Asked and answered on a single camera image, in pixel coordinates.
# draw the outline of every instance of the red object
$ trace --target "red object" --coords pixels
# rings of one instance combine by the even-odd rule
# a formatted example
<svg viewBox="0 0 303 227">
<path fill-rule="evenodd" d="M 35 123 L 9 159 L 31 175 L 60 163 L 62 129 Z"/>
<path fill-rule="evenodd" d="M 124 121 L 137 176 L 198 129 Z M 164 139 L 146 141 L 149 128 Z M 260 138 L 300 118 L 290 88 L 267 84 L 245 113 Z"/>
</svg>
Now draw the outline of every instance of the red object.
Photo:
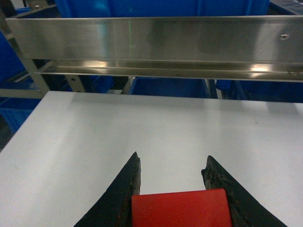
<svg viewBox="0 0 303 227">
<path fill-rule="evenodd" d="M 133 227 L 232 227 L 224 189 L 132 197 Z"/>
</svg>

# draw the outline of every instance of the screw hole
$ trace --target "screw hole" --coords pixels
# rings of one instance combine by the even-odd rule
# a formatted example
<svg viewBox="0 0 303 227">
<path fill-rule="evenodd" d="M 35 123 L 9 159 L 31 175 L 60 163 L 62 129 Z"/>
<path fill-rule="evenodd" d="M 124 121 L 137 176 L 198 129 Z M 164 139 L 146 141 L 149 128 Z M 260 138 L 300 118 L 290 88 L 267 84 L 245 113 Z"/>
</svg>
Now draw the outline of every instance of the screw hole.
<svg viewBox="0 0 303 227">
<path fill-rule="evenodd" d="M 289 35 L 287 35 L 287 34 L 281 35 L 281 40 L 286 40 L 288 38 L 289 38 Z"/>
</svg>

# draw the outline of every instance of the metal frame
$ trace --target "metal frame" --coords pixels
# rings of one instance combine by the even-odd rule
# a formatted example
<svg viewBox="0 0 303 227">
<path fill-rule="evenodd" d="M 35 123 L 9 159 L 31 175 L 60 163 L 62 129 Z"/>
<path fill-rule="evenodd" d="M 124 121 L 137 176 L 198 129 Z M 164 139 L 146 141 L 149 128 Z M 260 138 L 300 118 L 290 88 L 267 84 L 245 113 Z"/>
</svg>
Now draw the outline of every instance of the metal frame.
<svg viewBox="0 0 303 227">
<path fill-rule="evenodd" d="M 26 0 L 28 6 L 31 8 L 31 10 L 34 9 L 41 9 L 48 6 L 48 3 L 46 0 Z"/>
<path fill-rule="evenodd" d="M 20 58 L 25 69 L 30 74 L 33 81 L 39 87 L 39 90 L 21 90 L 21 89 L 0 89 L 0 97 L 18 97 L 18 98 L 43 98 L 43 96 L 50 90 L 43 77 L 35 72 L 38 68 L 32 59 L 25 58 L 20 48 L 11 33 L 2 10 L 0 9 L 0 32 L 4 34 L 7 41 L 15 51 L 16 55 Z"/>
<path fill-rule="evenodd" d="M 302 16 L 58 17 L 7 19 L 37 74 L 303 81 Z"/>
</svg>

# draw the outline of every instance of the white tabletop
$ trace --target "white tabletop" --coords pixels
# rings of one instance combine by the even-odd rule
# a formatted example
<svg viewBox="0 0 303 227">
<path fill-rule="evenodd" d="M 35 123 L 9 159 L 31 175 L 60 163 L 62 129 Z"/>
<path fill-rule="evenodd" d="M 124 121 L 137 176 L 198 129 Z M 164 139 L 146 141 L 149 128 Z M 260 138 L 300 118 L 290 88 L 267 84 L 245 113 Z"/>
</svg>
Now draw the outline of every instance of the white tabletop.
<svg viewBox="0 0 303 227">
<path fill-rule="evenodd" d="M 0 226 L 72 227 L 132 153 L 141 194 L 205 189 L 212 155 L 303 223 L 303 104 L 49 92 L 0 153 Z"/>
</svg>

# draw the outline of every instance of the metal rail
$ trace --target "metal rail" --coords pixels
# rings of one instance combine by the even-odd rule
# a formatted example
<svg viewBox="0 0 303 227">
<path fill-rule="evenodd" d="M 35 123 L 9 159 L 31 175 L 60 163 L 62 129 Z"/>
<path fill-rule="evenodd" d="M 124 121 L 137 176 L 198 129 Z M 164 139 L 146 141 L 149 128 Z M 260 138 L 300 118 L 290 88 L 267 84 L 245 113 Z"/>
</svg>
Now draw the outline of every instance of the metal rail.
<svg viewBox="0 0 303 227">
<path fill-rule="evenodd" d="M 58 18 L 7 23 L 39 74 L 303 81 L 303 17 Z"/>
</svg>

